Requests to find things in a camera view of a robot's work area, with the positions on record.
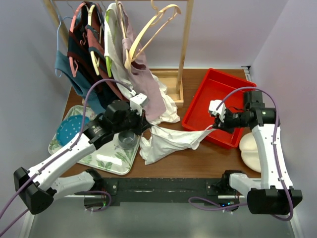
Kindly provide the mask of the white tank top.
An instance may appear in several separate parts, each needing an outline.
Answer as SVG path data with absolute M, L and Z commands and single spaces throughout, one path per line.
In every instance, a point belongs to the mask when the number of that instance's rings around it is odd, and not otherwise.
M 177 151 L 196 150 L 201 141 L 215 130 L 212 125 L 200 131 L 180 131 L 153 126 L 150 129 L 150 138 L 141 138 L 140 156 L 145 165 L 150 165 Z

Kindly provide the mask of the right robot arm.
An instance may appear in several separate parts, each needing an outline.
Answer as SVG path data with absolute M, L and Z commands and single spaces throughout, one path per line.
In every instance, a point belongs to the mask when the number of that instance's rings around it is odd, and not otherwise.
M 225 101 L 235 93 L 243 92 L 243 110 L 233 113 Z M 252 214 L 272 215 L 281 221 L 290 221 L 295 207 L 302 201 L 302 191 L 295 189 L 286 169 L 280 137 L 278 106 L 267 108 L 263 102 L 265 91 L 257 87 L 241 87 L 222 100 L 211 100 L 209 114 L 213 127 L 227 132 L 248 127 L 255 139 L 261 166 L 261 181 L 255 182 L 241 171 L 225 171 L 220 184 L 223 193 L 235 191 L 245 196 Z

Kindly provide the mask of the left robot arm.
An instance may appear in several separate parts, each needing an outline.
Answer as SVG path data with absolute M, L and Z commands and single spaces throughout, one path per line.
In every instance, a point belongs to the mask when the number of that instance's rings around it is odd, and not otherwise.
M 18 168 L 14 173 L 15 190 L 31 214 L 45 211 L 54 201 L 75 193 L 98 194 L 104 179 L 94 169 L 63 178 L 62 174 L 89 154 L 111 142 L 121 132 L 141 135 L 151 125 L 144 106 L 147 97 L 136 95 L 129 102 L 115 100 L 102 116 L 88 122 L 62 149 L 36 166 Z

